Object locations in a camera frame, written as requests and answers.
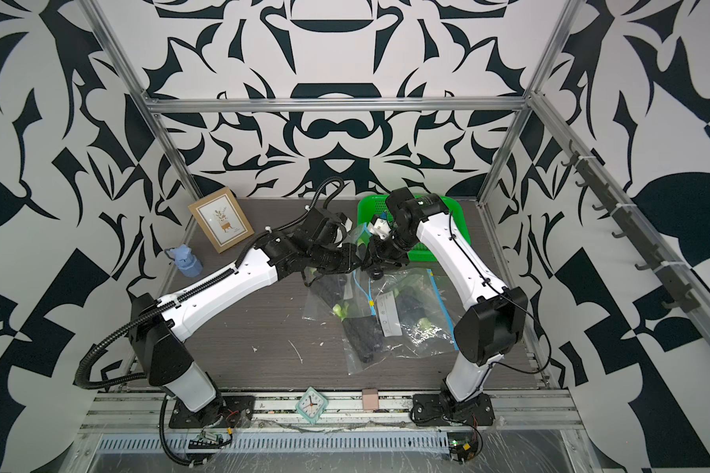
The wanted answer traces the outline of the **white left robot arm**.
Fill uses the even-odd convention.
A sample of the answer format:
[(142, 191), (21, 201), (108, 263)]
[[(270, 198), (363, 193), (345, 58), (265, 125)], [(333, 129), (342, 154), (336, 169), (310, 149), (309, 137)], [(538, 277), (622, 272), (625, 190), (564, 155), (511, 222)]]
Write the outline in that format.
[(195, 362), (185, 341), (231, 305), (292, 273), (314, 268), (317, 273), (347, 274), (362, 262), (357, 245), (317, 244), (282, 233), (266, 234), (237, 260), (211, 276), (155, 301), (142, 297), (145, 311), (128, 339), (149, 385), (181, 402), (183, 410), (202, 417), (216, 416), (225, 402), (210, 376)]

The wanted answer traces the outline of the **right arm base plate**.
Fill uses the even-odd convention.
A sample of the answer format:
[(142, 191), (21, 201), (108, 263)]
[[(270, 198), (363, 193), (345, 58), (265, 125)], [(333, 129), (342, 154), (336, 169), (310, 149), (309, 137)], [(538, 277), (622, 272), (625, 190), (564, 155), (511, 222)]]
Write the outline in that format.
[(492, 426), (495, 414), (491, 399), (481, 393), (470, 400), (456, 401), (449, 391), (438, 394), (414, 394), (408, 416), (419, 427), (449, 425)]

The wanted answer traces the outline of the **clear zip-top bag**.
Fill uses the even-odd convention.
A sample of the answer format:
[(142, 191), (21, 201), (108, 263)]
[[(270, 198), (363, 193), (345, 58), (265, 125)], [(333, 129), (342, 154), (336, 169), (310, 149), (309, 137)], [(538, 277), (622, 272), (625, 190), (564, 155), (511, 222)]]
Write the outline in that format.
[(425, 359), (458, 350), (433, 270), (406, 269), (378, 281), (356, 270), (337, 282), (337, 299), (329, 307), (343, 329), (351, 374), (388, 358)]
[(354, 288), (360, 284), (358, 271), (347, 274), (323, 275), (315, 268), (306, 268), (303, 282), (309, 290), (306, 319), (316, 320), (324, 313), (345, 320), (355, 315)]

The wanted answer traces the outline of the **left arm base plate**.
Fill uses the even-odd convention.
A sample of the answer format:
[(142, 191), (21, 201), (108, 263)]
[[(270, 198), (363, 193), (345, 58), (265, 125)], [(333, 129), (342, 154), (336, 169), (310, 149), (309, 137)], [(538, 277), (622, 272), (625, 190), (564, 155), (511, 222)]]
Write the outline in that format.
[(180, 400), (172, 410), (170, 429), (245, 428), (252, 423), (256, 398), (251, 395), (224, 395), (198, 412), (192, 412)]

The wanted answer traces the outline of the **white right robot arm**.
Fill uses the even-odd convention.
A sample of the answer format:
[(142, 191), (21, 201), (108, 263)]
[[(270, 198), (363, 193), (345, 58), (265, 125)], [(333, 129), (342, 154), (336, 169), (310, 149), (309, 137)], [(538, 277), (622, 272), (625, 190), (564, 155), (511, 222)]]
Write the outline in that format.
[(459, 349), (445, 390), (453, 403), (481, 394), (491, 369), (519, 343), (528, 299), (509, 289), (463, 238), (446, 203), (436, 194), (400, 188), (386, 198), (392, 221), (373, 218), (362, 268), (374, 278), (409, 263), (408, 252), (423, 244), (434, 255), (461, 298), (465, 314), (454, 329)]

